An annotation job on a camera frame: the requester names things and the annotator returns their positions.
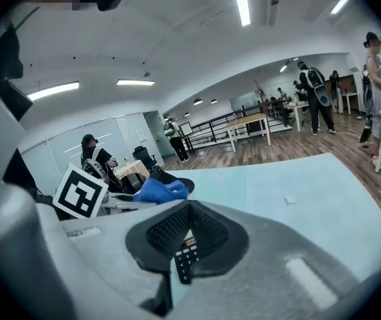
person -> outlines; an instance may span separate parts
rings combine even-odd
[[[281,95],[280,99],[286,101],[286,93],[282,91],[281,88],[278,88],[279,94]]]
[[[376,166],[381,140],[381,60],[378,56],[381,52],[381,38],[373,32],[368,32],[364,46],[368,49],[366,54],[366,67],[372,82],[372,135],[374,137],[374,155],[371,162]]]
[[[187,155],[183,141],[179,136],[179,128],[178,124],[174,122],[173,119],[169,118],[167,124],[164,127],[165,136],[169,139],[169,143],[171,143],[172,148],[177,153],[180,161],[182,163],[189,160],[189,156]]]
[[[337,114],[343,114],[343,98],[342,98],[342,88],[340,83],[340,77],[338,76],[337,70],[334,70],[330,76],[331,82],[331,99],[332,99],[332,109]]]
[[[317,136],[318,135],[318,112],[320,111],[322,114],[322,117],[325,120],[325,123],[328,127],[327,132],[329,133],[335,133],[336,130],[334,128],[334,122],[331,118],[330,110],[327,107],[324,107],[318,100],[315,94],[314,88],[312,88],[308,83],[308,78],[306,77],[306,73],[309,69],[315,70],[319,77],[321,78],[322,82],[325,82],[325,77],[319,70],[317,70],[314,67],[309,68],[303,61],[299,61],[297,64],[298,68],[302,71],[300,73],[300,86],[308,93],[308,103],[309,103],[309,109],[310,109],[310,115],[312,118],[312,134]]]
[[[98,140],[92,134],[86,134],[82,138],[82,156],[81,164],[92,159],[97,161],[109,177],[109,191],[123,193],[123,188],[119,179],[113,173],[113,169],[118,166],[114,157],[112,157],[104,148],[97,147]]]

blue cloth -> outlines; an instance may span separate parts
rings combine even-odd
[[[156,179],[148,178],[133,200],[163,204],[176,199],[187,199],[188,195],[189,190],[180,180],[164,185]]]

chair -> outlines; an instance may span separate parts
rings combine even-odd
[[[157,161],[155,159],[155,155],[152,155],[153,159],[150,157],[149,153],[147,152],[147,148],[143,146],[138,146],[134,149],[134,153],[132,153],[132,156],[135,158],[135,160],[141,160],[145,168],[149,172],[152,172]]]

bag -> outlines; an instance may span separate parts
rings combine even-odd
[[[305,71],[306,79],[308,81],[309,87],[315,89],[321,85],[324,85],[321,76],[318,73],[318,70],[310,67],[307,71]]]

person with backpack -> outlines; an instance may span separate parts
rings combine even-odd
[[[183,141],[179,136],[179,128],[178,124],[173,121],[173,119],[169,118],[167,123],[163,126],[163,133],[169,139],[169,143],[171,143],[172,148],[177,153],[180,161],[186,162],[189,160],[189,156],[187,155]]]
[[[319,102],[315,94],[315,88],[325,83],[325,78],[319,70],[314,67],[308,67],[303,61],[299,61],[298,68],[302,71],[300,73],[300,87],[308,93],[308,103],[310,108],[310,114],[312,117],[312,134],[318,135],[318,112],[320,111],[325,123],[328,127],[327,132],[335,133],[334,122],[331,118],[330,109],[323,106]]]

